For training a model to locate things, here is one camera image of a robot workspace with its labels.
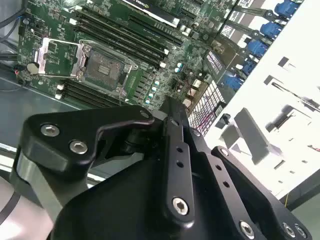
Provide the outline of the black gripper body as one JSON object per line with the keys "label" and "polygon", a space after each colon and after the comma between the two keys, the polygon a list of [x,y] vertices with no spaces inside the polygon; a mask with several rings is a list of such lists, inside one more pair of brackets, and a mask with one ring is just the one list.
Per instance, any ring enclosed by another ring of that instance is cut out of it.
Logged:
{"label": "black gripper body", "polygon": [[195,218],[190,228],[165,215],[163,164],[135,163],[71,200],[60,212],[53,240],[239,240],[242,233],[209,178],[203,153],[191,156]]}

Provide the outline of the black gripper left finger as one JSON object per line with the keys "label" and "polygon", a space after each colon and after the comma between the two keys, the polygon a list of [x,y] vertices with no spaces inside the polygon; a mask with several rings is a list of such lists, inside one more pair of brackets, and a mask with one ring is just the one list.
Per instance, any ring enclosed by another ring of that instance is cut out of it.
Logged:
{"label": "black gripper left finger", "polygon": [[29,185],[55,224],[78,195],[136,163],[159,161],[165,215],[193,225],[190,148],[179,104],[166,97],[155,112],[125,105],[30,116],[13,164],[14,185]]}

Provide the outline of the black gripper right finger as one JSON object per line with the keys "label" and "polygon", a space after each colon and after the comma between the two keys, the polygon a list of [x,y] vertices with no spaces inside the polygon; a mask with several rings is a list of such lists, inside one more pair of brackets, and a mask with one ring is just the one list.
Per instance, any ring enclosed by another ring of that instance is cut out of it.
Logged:
{"label": "black gripper right finger", "polygon": [[178,105],[179,122],[191,150],[191,165],[204,178],[209,209],[218,211],[220,240],[311,240],[295,217],[235,156],[222,146],[209,149],[190,127],[186,108]]}

